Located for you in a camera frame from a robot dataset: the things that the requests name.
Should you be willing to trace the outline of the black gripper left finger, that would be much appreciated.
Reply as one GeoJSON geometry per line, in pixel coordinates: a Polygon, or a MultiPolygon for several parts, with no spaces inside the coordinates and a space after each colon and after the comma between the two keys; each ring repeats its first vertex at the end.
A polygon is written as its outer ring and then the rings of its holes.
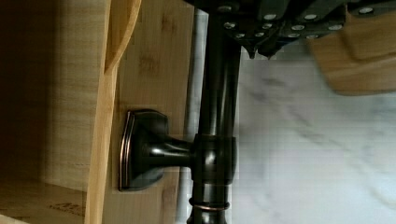
{"type": "Polygon", "coordinates": [[[186,0],[213,16],[224,32],[244,47],[271,58],[280,50],[280,0],[186,0]]]}

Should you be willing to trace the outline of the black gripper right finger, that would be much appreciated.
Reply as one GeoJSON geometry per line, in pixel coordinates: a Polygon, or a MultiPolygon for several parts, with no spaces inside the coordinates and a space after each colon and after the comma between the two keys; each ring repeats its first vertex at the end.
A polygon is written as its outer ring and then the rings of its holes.
{"type": "Polygon", "coordinates": [[[321,38],[344,27],[347,13],[358,18],[395,10],[395,0],[258,0],[267,37],[258,52],[267,58],[299,38],[321,38]]]}

